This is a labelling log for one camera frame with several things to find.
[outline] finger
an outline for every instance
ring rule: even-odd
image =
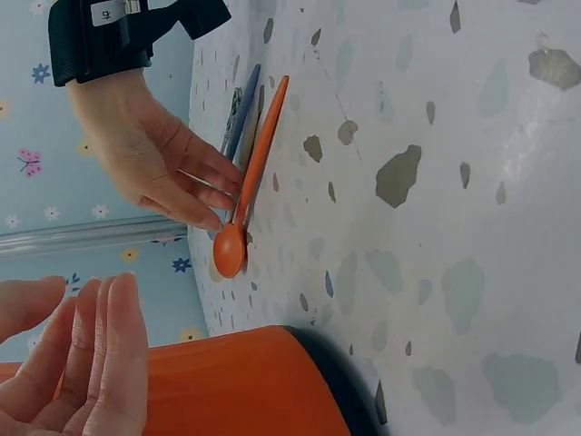
[[[52,431],[62,431],[87,398],[94,357],[94,328],[97,293],[101,281],[93,279],[79,292],[73,321],[71,349],[64,368],[58,398],[44,407],[33,423]]]
[[[74,305],[74,297],[59,305],[28,360],[0,385],[0,410],[15,420],[30,422],[54,397],[71,346]]]
[[[225,178],[236,184],[240,183],[241,175],[236,165],[190,129],[188,129],[188,134],[186,155],[189,159],[213,168],[219,174],[222,174]]]
[[[142,434],[147,421],[147,331],[132,274],[111,285],[101,391],[85,431]]]
[[[157,104],[155,110],[148,113],[142,125],[147,135],[160,147],[160,151],[173,147],[181,150],[185,147],[185,154],[195,162],[210,166],[234,183],[240,182],[240,172],[232,162],[192,132],[182,120],[170,114],[161,104]]]
[[[0,343],[44,321],[64,295],[63,277],[0,282]]]
[[[185,192],[169,176],[150,183],[143,194],[169,210],[177,221],[213,232],[222,228],[218,215],[196,197]]]
[[[223,209],[224,211],[231,211],[234,208],[235,203],[229,195],[192,179],[187,174],[177,173],[173,179],[184,191],[210,207]]]
[[[225,193],[236,195],[240,190],[240,184],[235,183],[227,178],[223,173],[213,169],[212,167],[197,161],[192,156],[186,154],[183,158],[180,169],[185,173],[197,177],[200,180],[211,184],[216,189]]]
[[[101,377],[105,364],[105,354],[107,352],[107,304],[109,301],[109,291],[113,277],[109,277],[101,282],[97,292],[95,322],[94,322],[94,355],[91,365],[91,375],[87,387],[86,402],[73,415],[64,426],[64,434],[82,434],[84,425],[91,415],[91,411],[101,390]]]

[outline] flower pattern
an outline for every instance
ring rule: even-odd
[[[107,209],[106,204],[97,204],[93,209],[91,209],[91,213],[93,214],[95,220],[104,220],[107,218],[109,209]]]
[[[28,338],[28,340],[26,341],[26,346],[28,347],[28,352],[33,352],[34,348],[36,348],[36,345],[38,345],[39,342],[40,342],[40,336],[37,336],[35,334],[30,336]]]
[[[44,216],[46,217],[46,219],[48,221],[56,221],[58,220],[58,216],[61,213],[58,212],[58,209],[56,209],[56,207],[54,206],[49,206],[46,209],[44,209]]]
[[[8,118],[8,110],[10,109],[10,104],[6,100],[0,102],[0,120],[5,120]]]
[[[191,342],[199,339],[203,339],[203,334],[195,327],[183,329],[182,334],[180,334],[180,342]]]
[[[123,250],[121,254],[119,254],[119,257],[122,261],[124,261],[127,264],[137,262],[137,259],[139,257],[139,250],[137,250],[136,247],[128,248],[126,250]]]
[[[80,291],[81,290],[81,285],[79,284],[80,281],[81,278],[78,275],[76,275],[76,272],[73,272],[73,276],[71,278],[67,277],[65,281],[66,286],[64,288],[64,291],[68,293]]]
[[[18,217],[16,215],[8,215],[6,216],[5,219],[6,225],[8,226],[8,228],[10,229],[17,229],[18,226],[20,225],[20,220],[18,219]]]
[[[80,154],[82,157],[90,157],[93,156],[93,149],[91,145],[87,142],[86,139],[81,139],[79,144],[76,146],[76,152]]]
[[[47,7],[51,5],[50,0],[34,0],[30,4],[30,12],[34,15],[42,15]]]
[[[185,273],[186,269],[192,268],[192,262],[190,259],[179,258],[177,261],[173,261],[172,266],[175,273]]]
[[[39,64],[33,68],[32,77],[34,78],[35,84],[43,84],[44,79],[50,77],[51,74],[48,72],[49,65]]]

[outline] palm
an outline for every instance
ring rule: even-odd
[[[0,342],[38,324],[63,292],[61,279],[0,283]],[[139,435],[146,410],[147,335],[130,274],[91,280],[61,303],[28,361],[0,384],[2,434]]]
[[[69,85],[77,117],[104,170],[127,200],[207,230],[210,209],[231,209],[236,167],[149,93],[141,72]]]

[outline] fingernail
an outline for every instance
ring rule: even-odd
[[[204,220],[202,227],[210,232],[220,232],[222,230],[222,223],[220,220]]]

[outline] plastic spoon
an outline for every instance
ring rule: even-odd
[[[248,165],[248,172],[246,177],[244,177],[244,182],[242,182],[240,200],[235,215],[236,219],[234,223],[227,223],[214,239],[213,256],[216,269],[227,279],[235,277],[246,262],[244,218],[266,164],[288,86],[289,77],[285,75],[282,77],[279,89],[272,99],[271,108],[266,115],[261,134],[254,146],[251,161]]]

